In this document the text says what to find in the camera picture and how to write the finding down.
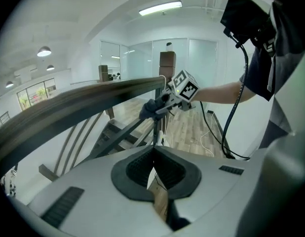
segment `metal handrail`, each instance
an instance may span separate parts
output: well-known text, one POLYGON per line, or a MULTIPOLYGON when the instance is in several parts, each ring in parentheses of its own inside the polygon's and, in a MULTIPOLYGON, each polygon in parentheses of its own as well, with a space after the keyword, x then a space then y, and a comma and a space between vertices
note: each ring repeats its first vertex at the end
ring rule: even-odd
POLYGON ((33 150, 73 125, 126 100, 164 87, 162 77, 105 82, 37 103, 0 128, 0 177, 33 150))
POLYGON ((9 112, 5 112, 0 116, 0 126, 2 126, 5 122, 10 119, 9 112))

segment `black glove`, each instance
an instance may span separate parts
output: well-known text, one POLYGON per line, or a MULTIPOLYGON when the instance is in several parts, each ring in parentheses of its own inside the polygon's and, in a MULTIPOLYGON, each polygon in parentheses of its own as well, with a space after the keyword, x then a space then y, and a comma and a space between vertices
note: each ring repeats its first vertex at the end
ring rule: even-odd
POLYGON ((155 112, 157 110, 159 110, 160 108, 162 108, 164 106, 164 104, 168 101, 169 99, 169 95, 168 94, 164 94, 160 97, 158 97, 157 99, 153 100, 150 99, 147 103, 145 103, 139 113, 139 118, 140 119, 162 119, 164 116, 166 116, 166 113, 162 113, 162 114, 156 114, 155 112))

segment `sticker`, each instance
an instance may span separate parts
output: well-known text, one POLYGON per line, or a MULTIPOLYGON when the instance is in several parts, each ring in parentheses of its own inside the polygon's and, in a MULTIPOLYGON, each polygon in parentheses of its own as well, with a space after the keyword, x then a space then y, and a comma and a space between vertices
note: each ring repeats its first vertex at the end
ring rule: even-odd
POLYGON ((173 80, 174 86, 177 88, 186 78, 187 77, 184 74, 184 72, 181 71, 180 73, 178 73, 176 78, 174 78, 174 80, 173 80))
POLYGON ((193 83, 189 81, 187 86, 180 93, 180 96, 183 96, 187 100, 190 100, 194 93, 197 91, 197 89, 198 87, 196 87, 193 83))
POLYGON ((187 73, 187 75, 190 77, 190 79, 191 79, 192 81, 194 81, 194 82, 197 84, 195 78, 194 78, 190 73, 188 73, 187 71, 186 71, 186 73, 187 73))

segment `wooden floor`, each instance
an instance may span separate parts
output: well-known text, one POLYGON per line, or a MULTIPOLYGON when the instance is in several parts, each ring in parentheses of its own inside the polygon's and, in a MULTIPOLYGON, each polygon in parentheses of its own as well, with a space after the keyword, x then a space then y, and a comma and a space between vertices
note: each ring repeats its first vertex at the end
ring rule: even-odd
MULTIPOLYGON (((124 124, 129 124, 138 117, 144 103, 146 103, 146 101, 143 99, 133 98, 114 106, 115 118, 124 124)), ((169 116, 170 121, 167 127, 167 141, 172 148, 212 157, 213 155, 208 151, 210 150, 215 157, 223 158, 221 145, 215 140, 211 133, 208 133, 202 138, 202 144, 208 150, 204 149, 201 145, 201 136, 209 131, 204 122, 202 113, 198 112, 196 109, 183 112, 178 108, 172 111, 172 113, 174 114, 174 117, 172 117, 172 115, 169 116)), ((212 122, 212 131, 216 134, 217 138, 221 140, 222 137, 218 125, 215 119, 212 118, 212 114, 206 113, 205 117, 209 124, 212 122)), ((147 119, 137 127, 136 130, 143 133, 152 122, 153 120, 151 118, 147 119)))

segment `window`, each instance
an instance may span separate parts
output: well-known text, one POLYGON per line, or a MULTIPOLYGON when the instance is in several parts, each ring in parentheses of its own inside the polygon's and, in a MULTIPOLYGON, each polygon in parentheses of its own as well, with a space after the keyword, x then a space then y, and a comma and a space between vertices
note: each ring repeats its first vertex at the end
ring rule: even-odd
POLYGON ((52 97, 56 90, 54 78, 37 83, 17 93, 19 104, 24 111, 47 98, 52 97))

